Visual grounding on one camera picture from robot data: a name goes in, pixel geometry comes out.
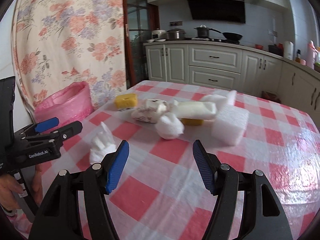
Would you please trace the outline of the person's left hand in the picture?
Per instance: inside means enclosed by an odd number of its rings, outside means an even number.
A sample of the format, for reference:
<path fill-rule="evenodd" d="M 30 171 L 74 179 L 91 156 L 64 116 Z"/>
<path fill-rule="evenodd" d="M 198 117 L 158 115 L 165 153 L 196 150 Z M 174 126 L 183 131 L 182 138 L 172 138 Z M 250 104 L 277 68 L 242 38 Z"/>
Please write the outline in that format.
<path fill-rule="evenodd" d="M 37 205 L 40 205 L 43 199 L 41 164 L 35 166 L 35 174 L 31 184 L 31 194 Z M 17 180 L 9 174 L 1 175 L 1 206 L 7 211 L 20 209 L 13 193 L 23 193 L 23 188 Z"/>

